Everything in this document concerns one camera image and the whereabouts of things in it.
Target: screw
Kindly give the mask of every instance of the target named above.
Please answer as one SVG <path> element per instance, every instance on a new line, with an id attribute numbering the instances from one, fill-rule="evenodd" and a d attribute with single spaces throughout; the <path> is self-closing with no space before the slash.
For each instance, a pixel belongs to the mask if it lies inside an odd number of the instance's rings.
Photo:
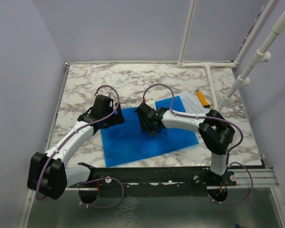
<path id="1" fill-rule="evenodd" d="M 197 175 L 195 175 L 195 176 L 193 177 L 193 180 L 194 180 L 196 183 L 198 183 L 198 182 L 200 181 L 200 177 L 197 176 Z"/>
<path id="2" fill-rule="evenodd" d="M 237 177 L 236 177 L 235 175 L 231 175 L 231 176 L 230 176 L 230 180 L 233 181 L 233 182 L 235 182 L 235 181 L 237 180 Z"/>
<path id="3" fill-rule="evenodd" d="M 106 183 L 111 183 L 112 179 L 105 179 Z"/>

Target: marble surface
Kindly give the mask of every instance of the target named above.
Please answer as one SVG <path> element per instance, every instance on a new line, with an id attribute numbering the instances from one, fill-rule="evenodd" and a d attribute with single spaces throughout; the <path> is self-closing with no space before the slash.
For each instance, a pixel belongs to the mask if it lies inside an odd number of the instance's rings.
<path id="1" fill-rule="evenodd" d="M 220 97 L 226 93 L 234 81 L 232 70 L 231 68 L 212 68 L 211 74 L 217 97 Z M 51 146 L 59 142 L 74 126 L 77 117 L 93 105 L 94 93 L 99 86 L 111 85 L 115 87 L 120 95 L 122 108 L 126 108 L 138 106 L 142 101 L 144 90 L 156 83 L 171 86 L 175 94 L 184 90 L 194 93 L 196 89 L 199 89 L 207 101 L 212 104 L 206 71 L 203 68 L 178 68 L 174 64 L 71 65 Z M 146 98 L 161 100 L 170 96 L 168 89 L 155 87 L 149 90 Z M 242 99 L 238 92 L 235 93 L 235 96 L 235 104 L 221 110 L 221 114 L 237 124 L 244 133 L 242 144 L 230 153 L 230 162 L 237 161 L 243 165 L 260 165 L 261 156 Z M 119 167 L 210 165 L 211 152 L 206 148 L 199 134 L 197 137 L 199 144 L 193 147 L 119 165 Z M 233 144 L 238 141 L 239 133 L 236 132 Z M 95 167 L 105 167 L 100 132 L 97 132 L 95 136 L 81 146 L 69 161 L 68 167 L 78 162 L 85 162 Z"/>

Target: blue mat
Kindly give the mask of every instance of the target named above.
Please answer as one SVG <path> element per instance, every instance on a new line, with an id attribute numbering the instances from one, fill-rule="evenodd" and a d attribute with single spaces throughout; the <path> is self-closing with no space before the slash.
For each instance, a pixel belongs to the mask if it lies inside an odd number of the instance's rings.
<path id="1" fill-rule="evenodd" d="M 170 103 L 171 98 L 157 101 L 156 108 L 170 107 Z M 101 130 L 107 167 L 155 157 L 199 143 L 195 133 L 181 129 L 162 129 L 154 137 L 150 133 L 142 133 L 135 109 L 122 110 L 124 124 Z M 179 96 L 175 97 L 173 109 L 185 112 Z"/>

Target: gray wall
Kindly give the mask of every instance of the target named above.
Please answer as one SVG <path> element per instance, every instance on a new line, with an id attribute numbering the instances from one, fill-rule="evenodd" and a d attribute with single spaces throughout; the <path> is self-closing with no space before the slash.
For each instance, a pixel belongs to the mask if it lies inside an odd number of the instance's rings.
<path id="1" fill-rule="evenodd" d="M 236 70 L 238 76 L 285 10 L 279 1 Z M 249 75 L 251 85 L 241 89 L 259 148 L 275 168 L 285 199 L 285 32 L 268 50 L 269 63 L 260 63 Z"/>
<path id="2" fill-rule="evenodd" d="M 31 0 L 0 0 L 0 228 L 16 227 L 31 156 L 42 152 L 64 61 Z"/>
<path id="3" fill-rule="evenodd" d="M 190 0 L 33 0 L 66 61 L 177 61 Z M 186 61 L 234 60 L 268 0 L 197 0 Z"/>
<path id="4" fill-rule="evenodd" d="M 197 0 L 184 61 L 235 60 L 268 0 Z"/>

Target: yellow lighter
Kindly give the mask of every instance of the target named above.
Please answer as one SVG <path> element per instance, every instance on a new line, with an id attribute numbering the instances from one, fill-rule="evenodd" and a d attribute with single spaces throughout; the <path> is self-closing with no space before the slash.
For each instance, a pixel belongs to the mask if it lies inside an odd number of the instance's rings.
<path id="1" fill-rule="evenodd" d="M 204 108 L 209 108 L 210 107 L 210 105 L 206 101 L 204 95 L 198 89 L 196 90 L 196 95 L 198 96 L 199 101 L 201 102 L 201 104 L 203 105 Z"/>

